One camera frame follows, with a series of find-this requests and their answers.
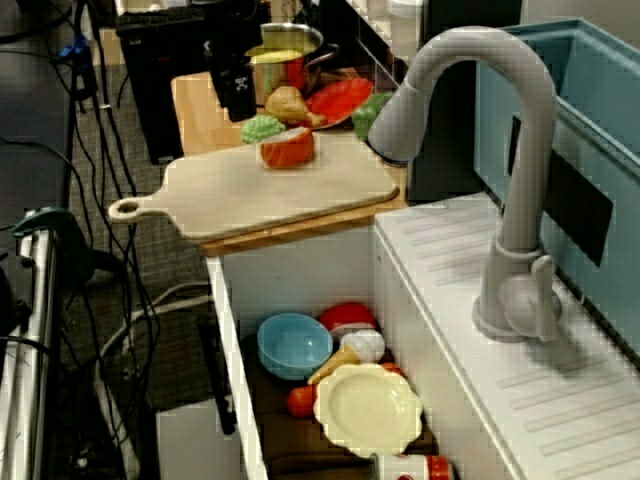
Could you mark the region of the black gripper finger with logo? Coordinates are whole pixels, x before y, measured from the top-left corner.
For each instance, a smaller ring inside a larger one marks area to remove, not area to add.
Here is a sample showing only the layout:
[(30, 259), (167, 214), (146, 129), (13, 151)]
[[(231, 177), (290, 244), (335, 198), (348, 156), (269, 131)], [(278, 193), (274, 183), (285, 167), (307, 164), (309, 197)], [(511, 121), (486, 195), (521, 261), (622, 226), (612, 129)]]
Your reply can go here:
[(256, 115), (253, 72), (248, 65), (236, 65), (222, 74), (225, 108), (232, 122)]

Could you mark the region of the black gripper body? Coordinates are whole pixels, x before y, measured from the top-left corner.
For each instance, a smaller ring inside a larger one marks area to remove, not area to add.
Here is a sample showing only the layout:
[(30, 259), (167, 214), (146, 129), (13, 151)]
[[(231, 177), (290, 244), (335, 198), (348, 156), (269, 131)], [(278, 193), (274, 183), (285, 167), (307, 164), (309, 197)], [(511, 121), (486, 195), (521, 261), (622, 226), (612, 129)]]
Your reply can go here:
[(250, 57), (232, 50), (225, 45), (218, 47), (213, 40), (205, 42), (205, 60), (211, 76), (219, 76), (224, 71), (247, 67)]

